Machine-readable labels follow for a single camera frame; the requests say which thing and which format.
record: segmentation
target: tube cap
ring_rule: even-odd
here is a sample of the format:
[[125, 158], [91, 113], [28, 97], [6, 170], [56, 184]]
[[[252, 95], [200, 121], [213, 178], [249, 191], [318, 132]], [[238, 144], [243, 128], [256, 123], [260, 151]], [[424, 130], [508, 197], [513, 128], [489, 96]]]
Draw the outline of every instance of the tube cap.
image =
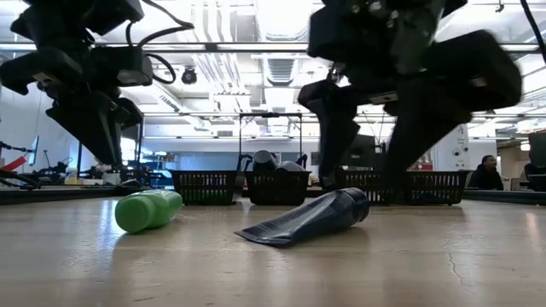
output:
[[115, 209], [116, 223], [128, 233], [136, 233], [147, 228], [154, 214], [154, 203], [143, 196], [121, 200]]

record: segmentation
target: green plastic bottle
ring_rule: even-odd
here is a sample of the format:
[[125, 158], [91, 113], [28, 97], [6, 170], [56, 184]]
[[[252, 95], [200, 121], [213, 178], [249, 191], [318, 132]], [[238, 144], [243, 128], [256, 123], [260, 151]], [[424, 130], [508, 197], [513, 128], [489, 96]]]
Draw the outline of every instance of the green plastic bottle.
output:
[[154, 229], [168, 223], [182, 206], [182, 196], [176, 192], [150, 190], [134, 193], [116, 205], [116, 222], [128, 233]]

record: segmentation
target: desk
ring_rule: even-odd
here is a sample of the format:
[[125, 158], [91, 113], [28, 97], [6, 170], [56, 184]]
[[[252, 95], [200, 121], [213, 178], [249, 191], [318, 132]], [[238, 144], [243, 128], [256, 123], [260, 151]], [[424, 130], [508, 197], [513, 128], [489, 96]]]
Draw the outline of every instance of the desk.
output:
[[528, 175], [530, 188], [535, 191], [546, 192], [546, 174]]
[[287, 207], [185, 207], [124, 235], [116, 200], [0, 206], [9, 307], [542, 306], [546, 211], [464, 201], [374, 207], [345, 233], [290, 249], [233, 231]]
[[534, 191], [489, 191], [467, 189], [462, 198], [465, 200], [495, 201], [522, 205], [546, 205], [546, 193]]

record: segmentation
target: black basket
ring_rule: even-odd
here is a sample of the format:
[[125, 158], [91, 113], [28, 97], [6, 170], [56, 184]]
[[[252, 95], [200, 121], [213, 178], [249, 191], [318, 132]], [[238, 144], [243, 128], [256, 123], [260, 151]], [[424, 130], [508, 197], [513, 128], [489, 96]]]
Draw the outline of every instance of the black basket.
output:
[[299, 206], [310, 171], [246, 171], [250, 201], [256, 205]]
[[228, 206], [242, 196], [242, 171], [170, 171], [185, 205]]
[[360, 188], [368, 197], [371, 205], [390, 205], [397, 202], [397, 195], [390, 189], [383, 188], [381, 171], [335, 171], [337, 188]]
[[404, 190], [408, 205], [459, 204], [467, 171], [410, 171]]

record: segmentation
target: crack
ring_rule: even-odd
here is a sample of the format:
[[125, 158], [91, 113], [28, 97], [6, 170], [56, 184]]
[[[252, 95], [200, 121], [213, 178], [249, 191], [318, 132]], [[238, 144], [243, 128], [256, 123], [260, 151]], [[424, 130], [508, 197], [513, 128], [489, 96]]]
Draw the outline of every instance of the crack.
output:
[[461, 286], [468, 286], [462, 281], [462, 277], [459, 275], [459, 273], [457, 273], [455, 262], [453, 262], [453, 255], [451, 255], [450, 252], [448, 252], [447, 254], [448, 256], [450, 256], [451, 271], [453, 272], [453, 274], [455, 274], [455, 276], [457, 276], [459, 284], [461, 284]]

